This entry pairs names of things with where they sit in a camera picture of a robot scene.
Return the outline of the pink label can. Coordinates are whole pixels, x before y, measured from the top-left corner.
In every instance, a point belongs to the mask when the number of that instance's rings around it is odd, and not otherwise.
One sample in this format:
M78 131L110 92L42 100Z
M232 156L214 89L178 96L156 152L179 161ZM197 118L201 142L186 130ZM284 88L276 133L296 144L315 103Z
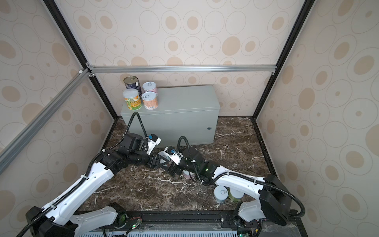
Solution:
M186 170L183 171L183 176L184 176L186 179L188 179L188 180L195 180L195 179L196 179L194 173L189 172L189 171L186 171Z

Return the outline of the teal bear label can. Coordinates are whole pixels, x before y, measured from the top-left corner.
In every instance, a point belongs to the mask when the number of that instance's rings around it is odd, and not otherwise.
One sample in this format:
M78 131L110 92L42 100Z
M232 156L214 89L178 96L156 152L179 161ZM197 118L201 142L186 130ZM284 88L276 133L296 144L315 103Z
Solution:
M213 192L213 199L216 203L223 203L228 198L229 192L224 186L216 186Z

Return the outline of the orange peach label can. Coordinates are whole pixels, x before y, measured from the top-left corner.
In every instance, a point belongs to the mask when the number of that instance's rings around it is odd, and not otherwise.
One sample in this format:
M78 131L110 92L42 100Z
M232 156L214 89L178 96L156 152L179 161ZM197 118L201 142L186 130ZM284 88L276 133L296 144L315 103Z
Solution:
M142 101L147 110L154 110L158 107L157 94L153 91L142 94Z

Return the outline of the green orange plastic-lid can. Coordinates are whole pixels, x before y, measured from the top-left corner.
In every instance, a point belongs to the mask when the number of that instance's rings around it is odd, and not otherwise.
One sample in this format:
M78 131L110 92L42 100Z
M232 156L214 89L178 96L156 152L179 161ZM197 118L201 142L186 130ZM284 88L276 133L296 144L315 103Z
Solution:
M142 102L138 90L133 88L126 89L123 92L123 97L129 110L136 111L141 108Z

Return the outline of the pink white small can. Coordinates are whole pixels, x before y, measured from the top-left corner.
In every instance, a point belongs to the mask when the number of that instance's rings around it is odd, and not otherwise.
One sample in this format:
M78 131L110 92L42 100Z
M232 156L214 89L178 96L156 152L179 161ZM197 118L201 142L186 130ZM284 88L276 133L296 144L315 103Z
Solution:
M146 82L143 84L143 90L144 92L154 92L157 94L157 84L154 82Z

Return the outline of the dark blue tin can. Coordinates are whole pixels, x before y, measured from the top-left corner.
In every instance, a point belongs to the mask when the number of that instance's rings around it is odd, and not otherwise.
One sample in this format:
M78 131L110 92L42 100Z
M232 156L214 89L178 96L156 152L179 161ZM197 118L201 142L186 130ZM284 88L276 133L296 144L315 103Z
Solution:
M136 76L127 76L123 79L123 82L127 89L136 89L139 93L139 96L142 96L141 85Z

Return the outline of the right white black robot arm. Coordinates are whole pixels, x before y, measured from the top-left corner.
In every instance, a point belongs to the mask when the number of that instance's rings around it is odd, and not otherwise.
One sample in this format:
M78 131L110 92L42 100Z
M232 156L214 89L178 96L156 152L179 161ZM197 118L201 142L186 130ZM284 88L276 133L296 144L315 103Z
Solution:
M292 203L291 193L276 176L255 177L232 171L205 160L192 147L182 153L167 147L159 154L171 162L170 167L174 172L193 173L204 186L223 186L252 197L253 201L243 202L237 209L238 219L250 222L265 218L277 225L287 225Z

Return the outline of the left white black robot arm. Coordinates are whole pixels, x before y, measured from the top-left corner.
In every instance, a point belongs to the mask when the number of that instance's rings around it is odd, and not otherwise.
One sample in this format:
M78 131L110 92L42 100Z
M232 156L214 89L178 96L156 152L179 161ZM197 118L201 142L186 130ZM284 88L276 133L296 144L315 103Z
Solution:
M42 208L34 206L27 211L27 225L18 236L31 232L34 237L78 237L101 226L123 223L125 211L114 203L98 211L80 215L75 212L100 186L129 165L159 168L160 158L152 151L160 142L155 134L126 134L117 150L98 153L85 174L66 191Z

